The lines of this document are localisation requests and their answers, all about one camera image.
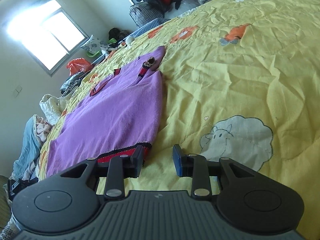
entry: orange plastic bag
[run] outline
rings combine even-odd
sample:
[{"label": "orange plastic bag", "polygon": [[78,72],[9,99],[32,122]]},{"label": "orange plastic bag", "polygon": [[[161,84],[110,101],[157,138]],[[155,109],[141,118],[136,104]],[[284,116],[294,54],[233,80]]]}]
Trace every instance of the orange plastic bag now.
[{"label": "orange plastic bag", "polygon": [[93,66],[89,61],[82,57],[71,60],[66,68],[70,69],[70,76],[73,76],[80,71],[88,72],[93,69]]}]

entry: light switch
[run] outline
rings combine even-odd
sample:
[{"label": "light switch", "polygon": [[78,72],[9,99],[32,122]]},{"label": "light switch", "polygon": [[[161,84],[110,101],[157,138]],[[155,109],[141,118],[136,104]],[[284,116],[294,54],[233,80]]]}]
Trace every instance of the light switch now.
[{"label": "light switch", "polygon": [[17,87],[16,87],[16,90],[18,91],[18,93],[20,93],[21,90],[22,90],[22,87],[21,87],[21,86],[17,86]]},{"label": "light switch", "polygon": [[17,90],[13,91],[13,96],[16,98],[18,96],[19,92]]}]

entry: checkered bag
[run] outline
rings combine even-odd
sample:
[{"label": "checkered bag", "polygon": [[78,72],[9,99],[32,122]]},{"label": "checkered bag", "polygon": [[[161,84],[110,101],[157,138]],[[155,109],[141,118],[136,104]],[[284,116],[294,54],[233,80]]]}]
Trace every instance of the checkered bag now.
[{"label": "checkered bag", "polygon": [[151,22],[156,18],[163,18],[163,12],[152,7],[147,2],[139,2],[130,6],[129,14],[137,25],[137,28]]}]

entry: metal rivet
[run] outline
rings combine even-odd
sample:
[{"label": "metal rivet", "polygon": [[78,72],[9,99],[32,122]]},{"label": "metal rivet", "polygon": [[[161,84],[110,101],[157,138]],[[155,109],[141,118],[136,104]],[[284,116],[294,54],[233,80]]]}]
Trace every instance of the metal rivet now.
[{"label": "metal rivet", "polygon": [[122,191],[119,190],[119,189],[116,189],[116,188],[109,189],[109,190],[106,192],[106,195],[107,195],[108,197],[119,197],[121,194],[122,194]]},{"label": "metal rivet", "polygon": [[194,194],[199,197],[205,197],[210,194],[210,191],[205,188],[198,188],[194,191]]}]

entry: window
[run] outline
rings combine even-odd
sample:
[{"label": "window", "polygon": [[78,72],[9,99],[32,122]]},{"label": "window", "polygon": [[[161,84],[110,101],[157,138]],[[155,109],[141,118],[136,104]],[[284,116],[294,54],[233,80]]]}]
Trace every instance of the window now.
[{"label": "window", "polygon": [[8,33],[50,75],[88,38],[56,0],[41,0],[17,15],[10,22]]}]

